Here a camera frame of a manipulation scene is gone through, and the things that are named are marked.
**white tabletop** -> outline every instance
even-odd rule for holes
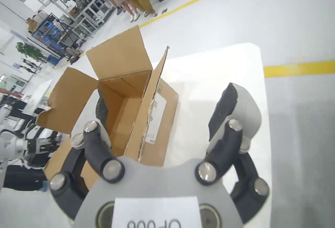
[[[253,44],[239,44],[167,60],[162,78],[179,94],[165,167],[190,158],[203,158],[208,146],[208,122],[229,82],[246,88],[257,103],[262,124],[251,142],[249,154],[258,174],[272,188],[269,116],[261,53]],[[224,176],[231,192],[237,175]],[[270,227],[271,194],[262,210],[245,227]]]

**green plant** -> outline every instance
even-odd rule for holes
[[[42,54],[42,52],[39,49],[27,43],[18,42],[16,44],[16,48],[19,53],[24,54],[26,57],[29,56],[34,60],[45,61],[46,59],[46,57]]]

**white label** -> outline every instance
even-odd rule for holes
[[[197,197],[116,198],[111,228],[202,228]]]
[[[145,141],[154,144],[156,141],[160,122],[162,121],[164,109],[166,106],[166,99],[160,94],[156,93],[155,100],[153,101],[152,113],[150,116],[149,127]]]

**person's hand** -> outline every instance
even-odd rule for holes
[[[10,93],[12,96],[14,96],[14,97],[17,97],[17,98],[22,98],[22,94],[20,94],[20,93],[15,93],[15,92],[12,92],[12,93]]]

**open cardboard box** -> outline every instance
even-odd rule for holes
[[[114,154],[163,166],[178,101],[178,94],[160,78],[167,52],[168,47],[153,70],[138,26],[87,51],[99,80],[67,68],[48,99],[51,109],[39,115],[37,125],[70,135],[92,92],[99,89],[108,108],[106,127]],[[61,170],[70,150],[69,138],[44,169],[48,179]],[[98,178],[88,162],[81,176],[88,189]]]

